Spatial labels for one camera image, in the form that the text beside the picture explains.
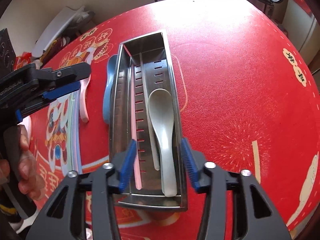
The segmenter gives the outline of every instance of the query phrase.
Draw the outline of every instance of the hand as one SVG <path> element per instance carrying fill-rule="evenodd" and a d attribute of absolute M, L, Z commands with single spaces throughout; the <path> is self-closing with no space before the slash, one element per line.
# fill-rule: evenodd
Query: hand
<path fill-rule="evenodd" d="M 22 151 L 19 172 L 21 181 L 18 184 L 19 190 L 23 194 L 28 194 L 31 199 L 39 200 L 44 196 L 44 180 L 36 173 L 36 159 L 29 151 L 28 133 L 24 125 L 20 125 L 20 149 Z M 0 160 L 0 178 L 7 177 L 10 172 L 7 160 Z"/>

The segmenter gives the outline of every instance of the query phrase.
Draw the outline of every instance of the red tablecloth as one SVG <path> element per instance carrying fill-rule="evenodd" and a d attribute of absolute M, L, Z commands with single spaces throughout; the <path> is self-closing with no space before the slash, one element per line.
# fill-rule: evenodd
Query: red tablecloth
<path fill-rule="evenodd" d="M 168 35 L 183 136 L 222 168 L 254 172 L 292 231 L 320 199 L 319 92 L 292 43 L 246 0 L 149 4 L 103 22 L 47 64 L 57 69 L 91 62 L 90 120 L 79 127 L 83 171 L 108 160 L 109 127 L 102 118 L 108 58 L 122 41 L 160 29 Z M 46 138 L 48 116 L 48 108 L 32 116 L 31 144 L 47 196 L 63 178 L 59 160 L 50 169 L 50 145 L 68 140 L 64 134 Z M 204 196 L 188 188 L 184 213 L 116 208 L 123 239 L 196 239 Z"/>

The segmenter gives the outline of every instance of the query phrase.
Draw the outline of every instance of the white spoon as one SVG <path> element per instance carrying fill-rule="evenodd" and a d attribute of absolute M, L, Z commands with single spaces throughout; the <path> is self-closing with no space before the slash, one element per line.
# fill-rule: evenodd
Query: white spoon
<path fill-rule="evenodd" d="M 173 197 L 177 194 L 177 181 L 172 155 L 174 117 L 170 93 L 165 89 L 152 91 L 148 110 L 160 147 L 162 192 L 167 197 Z"/>

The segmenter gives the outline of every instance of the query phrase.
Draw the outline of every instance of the black handle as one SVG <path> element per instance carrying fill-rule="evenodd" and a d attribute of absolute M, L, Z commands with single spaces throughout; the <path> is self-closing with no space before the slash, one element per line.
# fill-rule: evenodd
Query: black handle
<path fill-rule="evenodd" d="M 3 184 L 7 196 L 23 219 L 31 217 L 36 212 L 36 204 L 20 192 L 18 183 L 21 180 L 18 165 L 21 156 L 20 127 L 15 125 L 0 133 L 0 158 L 6 159 L 10 165 L 8 182 Z"/>

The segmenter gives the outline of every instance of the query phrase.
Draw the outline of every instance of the pink chopstick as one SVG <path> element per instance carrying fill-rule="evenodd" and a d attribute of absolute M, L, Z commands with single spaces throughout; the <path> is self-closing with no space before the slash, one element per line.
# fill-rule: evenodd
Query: pink chopstick
<path fill-rule="evenodd" d="M 131 67 L 131 134 L 132 139 L 137 141 L 137 125 L 136 125 L 136 108 L 135 108 L 135 96 L 134 96 L 134 66 Z M 137 155 L 133 164 L 134 181 L 137 189 L 142 189 L 142 181 L 140 174 L 140 164 L 138 157 L 138 143 L 137 143 Z"/>

